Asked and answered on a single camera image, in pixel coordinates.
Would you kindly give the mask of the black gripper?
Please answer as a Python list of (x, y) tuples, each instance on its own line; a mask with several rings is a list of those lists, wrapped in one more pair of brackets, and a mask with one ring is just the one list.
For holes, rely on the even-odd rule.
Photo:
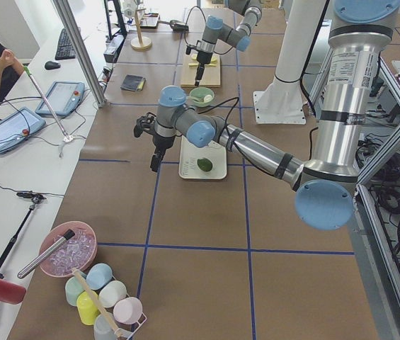
[(191, 50), (197, 52), (197, 62), (199, 63), (195, 73), (195, 86), (199, 86), (200, 80), (205, 71), (205, 64), (211, 63), (213, 56), (213, 44), (205, 40), (198, 40), (195, 45), (187, 44), (186, 54), (189, 55)]
[(146, 113), (139, 117), (133, 129), (133, 134), (136, 138), (140, 137), (143, 133), (152, 136), (152, 142), (155, 146), (152, 155), (150, 168), (153, 172), (157, 172), (160, 167), (161, 158), (164, 158), (166, 150), (172, 148), (176, 132), (172, 127), (165, 127), (158, 122), (153, 113)]

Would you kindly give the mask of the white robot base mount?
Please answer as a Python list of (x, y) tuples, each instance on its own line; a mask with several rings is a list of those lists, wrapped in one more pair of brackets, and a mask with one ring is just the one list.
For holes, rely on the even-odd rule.
[(292, 2), (273, 82), (253, 93), (258, 124), (305, 124), (301, 78), (327, 8), (327, 1)]

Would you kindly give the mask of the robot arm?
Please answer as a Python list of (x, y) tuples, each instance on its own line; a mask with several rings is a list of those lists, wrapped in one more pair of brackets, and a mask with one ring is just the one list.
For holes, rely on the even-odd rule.
[(250, 44), (250, 34), (262, 17), (262, 2), (250, 1), (224, 1), (224, 5), (232, 11), (243, 16), (237, 28), (224, 23), (221, 18), (208, 16), (202, 38), (194, 45), (186, 44), (185, 53), (189, 55), (192, 50), (197, 52), (197, 70), (195, 86), (200, 85), (205, 71), (205, 65), (211, 63), (218, 40), (234, 47), (238, 51), (245, 51)]
[(324, 104), (313, 156), (300, 161), (229, 124), (197, 113), (177, 86), (161, 90), (156, 113), (138, 118), (134, 134), (148, 133), (155, 146), (151, 168), (182, 134), (196, 147), (216, 142), (240, 154), (261, 171), (288, 182), (296, 193), (295, 209), (308, 225), (334, 230), (353, 215), (358, 171), (353, 162), (365, 121), (380, 52), (391, 42), (398, 1), (335, 1), (328, 43), (332, 50)]

